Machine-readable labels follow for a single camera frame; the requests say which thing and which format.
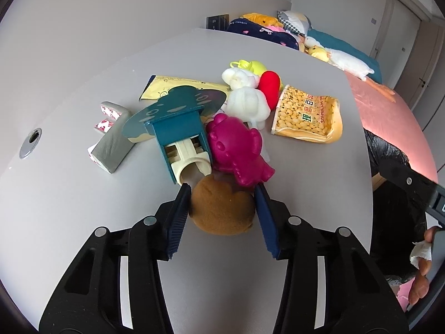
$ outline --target gray tabletop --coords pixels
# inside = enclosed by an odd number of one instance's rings
[[[136,112],[152,74],[222,82],[231,61],[259,60],[312,95],[340,101],[343,136],[322,145],[264,132],[275,175],[269,195],[314,227],[349,227],[371,243],[372,187],[363,128],[344,73],[285,46],[219,31],[193,30],[128,57],[62,97],[42,123],[42,138],[25,160],[0,177],[0,278],[25,316],[38,325],[57,282],[98,226],[131,227],[175,197],[156,141],[137,144],[115,174],[95,166],[86,149],[103,100]],[[266,125],[270,130],[271,122]],[[174,332],[271,333],[286,262],[272,259],[257,219],[246,234],[206,234],[188,220],[179,251],[159,263]],[[317,323],[323,321],[320,276]]]

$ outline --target wall socket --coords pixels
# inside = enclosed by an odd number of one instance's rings
[[[206,29],[226,31],[229,27],[229,15],[217,15],[207,18]]]

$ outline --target pink plastic bear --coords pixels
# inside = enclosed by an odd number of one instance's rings
[[[266,182],[275,173],[260,156],[263,140],[255,128],[226,114],[217,114],[207,125],[207,138],[213,156],[213,167],[233,173],[240,186],[250,187]]]

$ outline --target yellow snack wrapper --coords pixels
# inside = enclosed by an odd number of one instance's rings
[[[342,132],[337,99],[310,95],[290,85],[284,87],[275,110],[272,134],[332,143],[340,139]]]
[[[152,75],[139,100],[159,99],[160,97],[168,95],[168,91],[170,89],[181,85],[190,85],[197,89],[216,89],[224,92],[226,95],[229,95],[231,91],[229,86],[223,84],[206,83],[204,81],[192,79]]]

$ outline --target brown plush toy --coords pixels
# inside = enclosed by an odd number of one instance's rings
[[[233,192],[226,181],[204,177],[193,189],[190,217],[203,231],[214,235],[237,235],[252,227],[255,203],[248,192]]]

